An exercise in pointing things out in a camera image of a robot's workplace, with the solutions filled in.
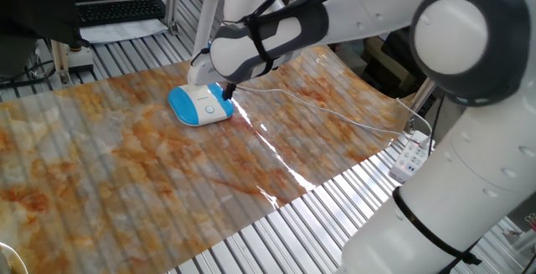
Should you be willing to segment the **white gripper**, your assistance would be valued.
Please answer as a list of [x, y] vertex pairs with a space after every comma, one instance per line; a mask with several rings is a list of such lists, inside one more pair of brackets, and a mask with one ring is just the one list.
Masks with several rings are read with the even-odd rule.
[[[222, 81], [222, 76], [213, 67], [210, 59], [210, 48], [201, 49], [190, 61], [188, 83], [190, 85], [209, 85]], [[235, 92], [236, 84], [226, 83], [222, 98], [230, 100]]]

